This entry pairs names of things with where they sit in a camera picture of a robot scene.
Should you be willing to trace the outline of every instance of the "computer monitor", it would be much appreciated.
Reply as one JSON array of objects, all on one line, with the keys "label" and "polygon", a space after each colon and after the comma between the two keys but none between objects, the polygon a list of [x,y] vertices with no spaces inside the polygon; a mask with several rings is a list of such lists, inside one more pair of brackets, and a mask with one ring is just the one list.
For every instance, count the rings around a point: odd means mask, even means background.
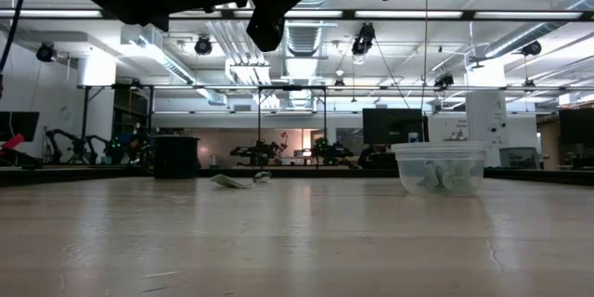
[{"label": "computer monitor", "polygon": [[363,141],[365,144],[408,143],[409,134],[423,139],[421,110],[413,109],[364,109]]},{"label": "computer monitor", "polygon": [[0,112],[0,141],[8,141],[21,134],[26,142],[35,139],[39,112]]},{"label": "computer monitor", "polygon": [[563,144],[594,144],[594,108],[559,111]]}]

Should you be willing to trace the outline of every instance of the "ceiling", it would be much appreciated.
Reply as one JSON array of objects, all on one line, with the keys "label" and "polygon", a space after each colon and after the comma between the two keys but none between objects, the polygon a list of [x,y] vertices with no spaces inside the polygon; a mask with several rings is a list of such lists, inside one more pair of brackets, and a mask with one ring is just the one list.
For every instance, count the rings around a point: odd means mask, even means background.
[{"label": "ceiling", "polygon": [[[498,9],[498,10],[546,10],[552,9],[563,0],[429,0],[428,7],[433,9]],[[0,7],[11,7],[12,0],[0,0]],[[26,0],[25,7],[42,8],[95,8],[89,0]],[[329,8],[347,9],[424,9],[425,0],[331,0]],[[423,73],[435,67],[452,53],[469,45],[489,44],[509,32],[523,26],[520,22],[429,22],[423,21],[377,21],[373,22],[377,33],[377,42],[368,53],[363,65],[354,65],[350,55],[352,38],[361,26],[360,21],[336,21],[333,27],[327,28],[324,36],[322,60],[319,61],[316,76],[330,84],[336,78],[336,70],[344,71],[345,82],[350,84],[353,75],[355,84],[390,84],[390,71],[400,84],[421,84]],[[123,61],[118,67],[118,75],[135,76],[148,84],[168,84],[168,72],[155,61],[141,58],[129,53],[126,46],[120,45],[122,24],[113,20],[40,20],[27,19],[21,22],[22,27],[41,32],[86,32],[99,41],[121,53]],[[589,22],[570,23],[541,39],[542,54],[570,44],[594,32],[594,20]],[[199,57],[193,50],[198,35],[209,33],[206,21],[185,20],[172,21],[170,31],[165,34],[165,48],[183,61],[187,67],[197,71],[206,84],[226,84],[228,81],[222,73],[225,68],[226,55],[215,42],[210,56]],[[62,50],[74,54],[84,53],[90,47],[85,44],[62,45]],[[508,84],[519,84],[526,77],[546,71],[561,69],[580,59],[592,56],[594,38],[584,39],[573,45],[551,54],[540,61],[523,64],[523,57],[507,55],[506,80]],[[279,78],[284,72],[284,49],[266,53],[265,58],[271,65],[270,76]],[[454,72],[457,84],[463,84],[464,67],[450,69]],[[594,79],[594,62],[592,66],[580,71],[568,71],[564,75],[554,77],[546,84],[567,84],[588,77]]]}]

